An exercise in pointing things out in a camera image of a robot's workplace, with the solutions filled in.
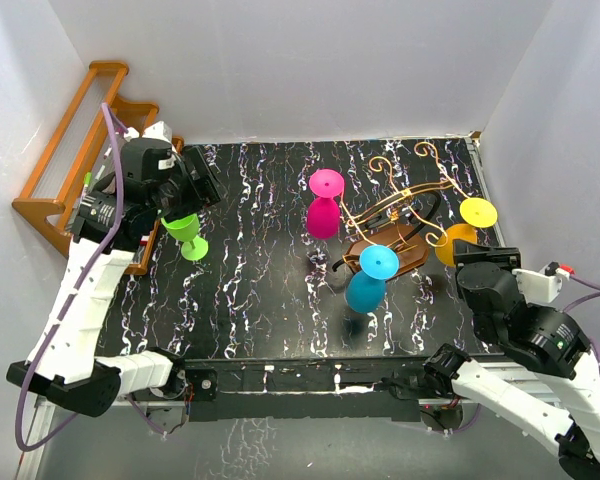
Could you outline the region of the orange wine glass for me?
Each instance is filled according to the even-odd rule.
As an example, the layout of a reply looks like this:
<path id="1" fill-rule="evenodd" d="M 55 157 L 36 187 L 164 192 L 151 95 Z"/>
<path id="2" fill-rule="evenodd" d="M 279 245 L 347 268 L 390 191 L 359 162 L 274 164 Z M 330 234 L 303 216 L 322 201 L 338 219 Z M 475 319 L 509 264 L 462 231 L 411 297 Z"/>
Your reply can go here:
<path id="1" fill-rule="evenodd" d="M 434 245 L 438 260 L 449 267 L 455 266 L 453 259 L 453 242 L 455 240 L 464 240 L 475 244 L 477 242 L 477 230 L 490 228 L 498 220 L 498 212 L 495 206 L 483 198 L 467 198 L 461 202 L 459 210 L 462 221 L 444 230 L 442 236 Z"/>

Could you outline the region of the green wine glass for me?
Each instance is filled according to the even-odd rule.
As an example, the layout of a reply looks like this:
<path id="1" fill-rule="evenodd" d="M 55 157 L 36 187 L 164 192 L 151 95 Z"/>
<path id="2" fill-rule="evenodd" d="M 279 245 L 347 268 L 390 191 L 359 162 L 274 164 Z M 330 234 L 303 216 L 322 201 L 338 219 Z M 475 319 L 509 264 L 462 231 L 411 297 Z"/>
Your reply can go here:
<path id="1" fill-rule="evenodd" d="M 199 235 L 200 222 L 196 214 L 171 222 L 161 220 L 171 237 L 180 242 L 181 256 L 188 261 L 199 261 L 209 251 L 208 242 Z"/>

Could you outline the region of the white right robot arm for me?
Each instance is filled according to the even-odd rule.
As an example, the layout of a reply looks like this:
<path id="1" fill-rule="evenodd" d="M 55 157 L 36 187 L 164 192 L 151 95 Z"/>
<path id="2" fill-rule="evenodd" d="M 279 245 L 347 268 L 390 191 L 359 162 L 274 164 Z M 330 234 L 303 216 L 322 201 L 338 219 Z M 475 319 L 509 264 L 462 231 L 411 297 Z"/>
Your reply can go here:
<path id="1" fill-rule="evenodd" d="M 516 248 L 453 242 L 456 288 L 473 314 L 475 336 L 533 373 L 558 399 L 552 406 L 442 345 L 425 363 L 435 395 L 472 400 L 533 437 L 573 479 L 600 479 L 600 350 L 565 310 L 551 307 L 575 276 L 552 262 L 521 266 Z"/>

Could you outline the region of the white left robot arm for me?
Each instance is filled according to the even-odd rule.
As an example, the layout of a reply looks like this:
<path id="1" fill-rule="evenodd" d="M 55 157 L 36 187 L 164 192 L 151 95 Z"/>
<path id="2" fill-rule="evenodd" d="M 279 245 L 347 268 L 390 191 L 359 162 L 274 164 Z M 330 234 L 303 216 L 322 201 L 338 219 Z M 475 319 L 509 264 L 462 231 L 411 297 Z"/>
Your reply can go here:
<path id="1" fill-rule="evenodd" d="M 66 410 L 98 417 L 119 397 L 154 389 L 180 396 L 187 376 L 161 349 L 115 357 L 95 350 L 117 286 L 156 221 L 183 220 L 221 200 L 201 149 L 164 137 L 123 141 L 120 167 L 80 199 L 68 262 L 44 332 L 6 379 Z"/>

